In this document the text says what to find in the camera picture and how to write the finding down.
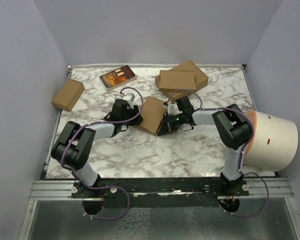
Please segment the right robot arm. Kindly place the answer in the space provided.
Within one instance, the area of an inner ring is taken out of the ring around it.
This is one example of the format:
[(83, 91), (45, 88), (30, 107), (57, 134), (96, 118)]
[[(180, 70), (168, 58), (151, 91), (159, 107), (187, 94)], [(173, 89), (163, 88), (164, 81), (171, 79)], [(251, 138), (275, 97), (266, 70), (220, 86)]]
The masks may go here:
[(220, 108), (195, 109), (187, 96), (177, 99), (180, 113), (174, 114), (174, 105), (165, 101), (162, 106), (167, 109), (163, 114), (159, 136), (171, 134), (182, 125), (189, 125), (193, 130), (199, 125), (214, 125), (222, 143), (226, 146), (225, 162), (220, 174), (220, 191), (230, 196), (243, 185), (242, 165), (245, 148), (254, 136), (251, 121), (236, 104)]

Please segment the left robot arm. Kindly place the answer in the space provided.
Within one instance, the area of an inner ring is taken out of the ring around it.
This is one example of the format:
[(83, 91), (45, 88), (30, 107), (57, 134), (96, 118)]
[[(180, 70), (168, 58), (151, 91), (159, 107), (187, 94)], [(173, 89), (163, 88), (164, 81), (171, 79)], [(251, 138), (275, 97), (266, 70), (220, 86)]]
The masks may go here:
[(101, 190), (101, 177), (89, 163), (92, 145), (97, 140), (115, 137), (130, 126), (142, 123), (139, 107), (133, 101), (132, 95), (116, 99), (111, 112), (96, 124), (80, 125), (68, 121), (52, 147), (51, 157), (81, 181), (84, 193), (91, 198)]

